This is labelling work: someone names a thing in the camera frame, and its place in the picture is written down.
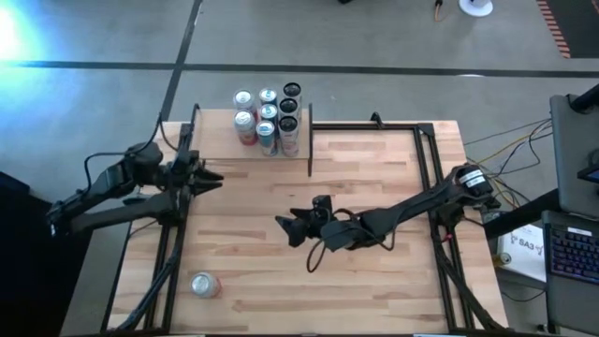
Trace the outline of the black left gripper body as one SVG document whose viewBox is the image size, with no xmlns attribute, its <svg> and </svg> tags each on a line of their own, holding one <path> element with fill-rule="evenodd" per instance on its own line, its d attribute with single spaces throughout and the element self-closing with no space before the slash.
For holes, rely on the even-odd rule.
<svg viewBox="0 0 599 337">
<path fill-rule="evenodd" d="M 204 167 L 198 152 L 177 152 L 171 162 L 171 187 L 182 189 L 185 186 L 192 191 L 206 190 Z"/>
</svg>

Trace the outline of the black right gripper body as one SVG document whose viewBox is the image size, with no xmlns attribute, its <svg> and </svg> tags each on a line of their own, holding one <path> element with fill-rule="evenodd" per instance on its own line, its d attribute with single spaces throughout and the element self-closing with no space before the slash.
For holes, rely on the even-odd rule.
<svg viewBox="0 0 599 337">
<path fill-rule="evenodd" d="M 332 199 L 329 195 L 319 195 L 312 200 L 312 209 L 308 212 L 308 237 L 319 239 L 322 228 L 332 221 L 336 221 L 332 210 Z"/>
</svg>

